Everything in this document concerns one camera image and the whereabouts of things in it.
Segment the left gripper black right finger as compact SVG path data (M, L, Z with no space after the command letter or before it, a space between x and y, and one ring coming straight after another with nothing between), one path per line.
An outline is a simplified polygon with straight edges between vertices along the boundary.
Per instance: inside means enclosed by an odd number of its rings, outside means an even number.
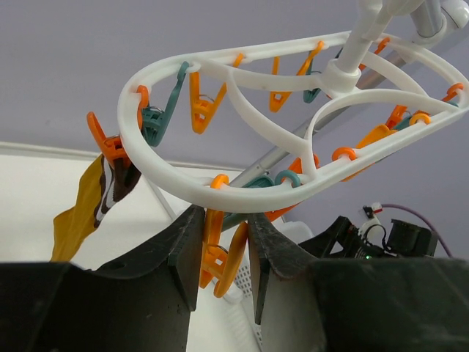
M264 351L466 351L468 263L319 259L248 217L254 320Z

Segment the mustard brown striped sock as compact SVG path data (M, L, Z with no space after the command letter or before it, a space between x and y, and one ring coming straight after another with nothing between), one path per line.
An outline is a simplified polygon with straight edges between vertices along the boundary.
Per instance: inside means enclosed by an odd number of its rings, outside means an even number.
M73 259L81 244L100 226L105 215L137 185L141 173L121 161L111 166L99 155L82 174L75 204L53 219L52 262Z

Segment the white round clip hanger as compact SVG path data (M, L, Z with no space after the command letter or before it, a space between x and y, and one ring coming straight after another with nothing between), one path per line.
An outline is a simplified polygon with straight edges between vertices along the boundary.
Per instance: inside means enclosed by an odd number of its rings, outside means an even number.
M144 35L154 40L155 63L183 54L349 32L356 27L361 16L360 2L157 1L148 8L138 6L135 19L138 27L150 25ZM391 48L392 37L415 42L440 31L440 8L445 1L419 2L421 6L411 15L412 23L396 25L402 32L401 36L385 29L384 38L373 43L369 50L400 66L430 97L456 105L459 98L453 84L420 62L404 62ZM467 33L468 23L461 29L451 30L432 46L432 52L441 57L435 47L452 40L456 32ZM229 64L255 73L310 76L322 73L329 61L339 57L341 51L341 46L321 46L318 51L306 50L253 62L249 62L244 54L236 54ZM125 150L123 131L135 134L165 162L171 147L188 151L199 160L228 164L256 158L257 143L271 144L279 153L274 144L261 137L236 112L222 81L203 73L192 73L190 65L161 143L157 147L149 146L137 123L141 96L136 89L139 85L146 86L149 105L165 109L180 66L155 84L148 84L142 77L144 67L124 86L118 100L117 119ZM461 70L457 70L468 80ZM320 89L275 93L242 88L241 92L269 120L298 136L304 134L311 118L329 101ZM403 131L413 122L429 121L429 113L393 103L348 107L336 117L317 125L313 135L315 164L323 167L333 160L338 150L361 148Z

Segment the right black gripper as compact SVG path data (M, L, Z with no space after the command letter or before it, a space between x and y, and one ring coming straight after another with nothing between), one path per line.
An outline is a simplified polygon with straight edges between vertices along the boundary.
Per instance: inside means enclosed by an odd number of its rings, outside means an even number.
M392 219L391 231L371 240L362 239L359 228L344 216L319 235L300 243L316 258L376 259L381 257L432 257L437 235L434 231L410 222Z

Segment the yellow orange clothes peg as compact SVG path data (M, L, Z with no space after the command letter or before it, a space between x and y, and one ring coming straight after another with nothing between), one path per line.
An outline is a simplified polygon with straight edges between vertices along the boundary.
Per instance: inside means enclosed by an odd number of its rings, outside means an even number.
M229 249L225 252L219 245L224 212L207 209L202 239L202 261L199 286L206 288L213 278L217 279L213 295L222 298L232 285L242 262L248 241L248 224L241 222L236 229Z

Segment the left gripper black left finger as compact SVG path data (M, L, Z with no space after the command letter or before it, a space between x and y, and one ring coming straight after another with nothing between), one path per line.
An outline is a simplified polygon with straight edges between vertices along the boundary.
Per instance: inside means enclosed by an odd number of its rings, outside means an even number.
M72 263L1 266L3 351L184 351L196 308L204 211L97 270Z

